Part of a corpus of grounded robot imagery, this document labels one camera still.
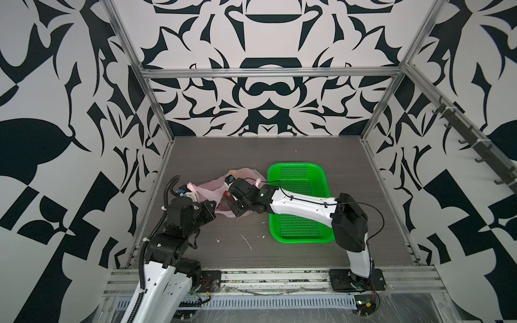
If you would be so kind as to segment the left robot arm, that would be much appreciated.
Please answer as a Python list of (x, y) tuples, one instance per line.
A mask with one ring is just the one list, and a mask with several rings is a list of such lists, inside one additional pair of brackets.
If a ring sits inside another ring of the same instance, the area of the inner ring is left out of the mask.
[(122, 322), (171, 322), (185, 296), (199, 287), (201, 264), (184, 257), (197, 245), (189, 242), (201, 226), (215, 219), (215, 201), (172, 199), (148, 237), (138, 257), (139, 285)]

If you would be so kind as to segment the green plastic basket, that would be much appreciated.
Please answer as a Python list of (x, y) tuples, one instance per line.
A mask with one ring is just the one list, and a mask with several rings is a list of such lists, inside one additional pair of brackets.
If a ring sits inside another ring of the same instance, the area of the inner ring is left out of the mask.
[(330, 212), (335, 210), (323, 169), (313, 163), (277, 163), (267, 182), (280, 189), (273, 197), (269, 229), (283, 244), (326, 244), (335, 240)]

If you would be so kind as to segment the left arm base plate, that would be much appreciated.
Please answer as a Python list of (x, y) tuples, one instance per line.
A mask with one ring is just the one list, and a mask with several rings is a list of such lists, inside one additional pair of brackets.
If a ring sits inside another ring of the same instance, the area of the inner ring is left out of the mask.
[(192, 290), (197, 293), (216, 292), (222, 282), (221, 271), (202, 271), (193, 280)]

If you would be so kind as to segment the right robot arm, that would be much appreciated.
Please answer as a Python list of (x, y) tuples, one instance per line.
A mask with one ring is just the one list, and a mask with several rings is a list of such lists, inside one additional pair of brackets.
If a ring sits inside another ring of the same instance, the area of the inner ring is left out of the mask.
[(271, 184), (250, 183), (230, 175), (225, 178), (230, 208), (240, 217), (248, 211), (293, 215), (321, 223), (332, 229), (335, 242), (350, 261), (351, 276), (367, 280), (373, 272), (368, 247), (368, 217), (361, 203), (341, 193), (338, 198), (302, 195)]

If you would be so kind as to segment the pink plastic bag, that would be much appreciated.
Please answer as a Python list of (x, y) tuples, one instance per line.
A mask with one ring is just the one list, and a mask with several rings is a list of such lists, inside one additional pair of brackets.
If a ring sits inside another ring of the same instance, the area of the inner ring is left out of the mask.
[(189, 182), (186, 187), (195, 195), (197, 202), (215, 201), (217, 203), (215, 209), (216, 216), (237, 218), (230, 208), (229, 198), (224, 196), (228, 192), (228, 185), (225, 179), (230, 175), (234, 176), (234, 178), (246, 179), (250, 184), (258, 184), (258, 187), (261, 187), (266, 182), (265, 178), (258, 171), (250, 168), (241, 168), (230, 170), (227, 174), (204, 184), (194, 185)]

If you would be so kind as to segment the small circuit board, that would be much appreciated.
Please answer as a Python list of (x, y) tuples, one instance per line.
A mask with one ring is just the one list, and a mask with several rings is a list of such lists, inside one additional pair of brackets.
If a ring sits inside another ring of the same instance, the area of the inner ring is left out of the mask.
[(381, 303), (381, 298), (377, 294), (368, 294), (368, 295), (355, 295), (355, 307), (354, 313), (362, 316), (369, 317), (376, 312)]

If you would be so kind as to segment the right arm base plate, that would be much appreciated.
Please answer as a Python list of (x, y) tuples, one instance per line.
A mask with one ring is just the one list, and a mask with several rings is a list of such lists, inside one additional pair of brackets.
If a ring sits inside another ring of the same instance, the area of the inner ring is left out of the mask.
[(386, 281), (380, 269), (373, 269), (368, 278), (357, 276), (350, 269), (331, 269), (329, 279), (334, 292), (384, 291), (386, 287)]

